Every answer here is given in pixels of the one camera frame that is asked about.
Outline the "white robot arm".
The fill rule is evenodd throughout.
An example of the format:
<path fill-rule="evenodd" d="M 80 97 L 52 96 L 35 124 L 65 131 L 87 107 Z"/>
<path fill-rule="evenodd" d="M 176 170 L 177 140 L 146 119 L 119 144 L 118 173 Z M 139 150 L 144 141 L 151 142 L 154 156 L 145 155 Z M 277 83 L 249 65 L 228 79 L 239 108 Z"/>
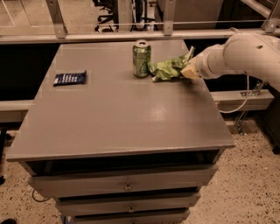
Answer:
<path fill-rule="evenodd" d="M 280 91 L 280 38 L 238 32 L 225 44 L 211 45 L 180 71 L 189 79 L 218 79 L 223 75 L 246 74 Z"/>

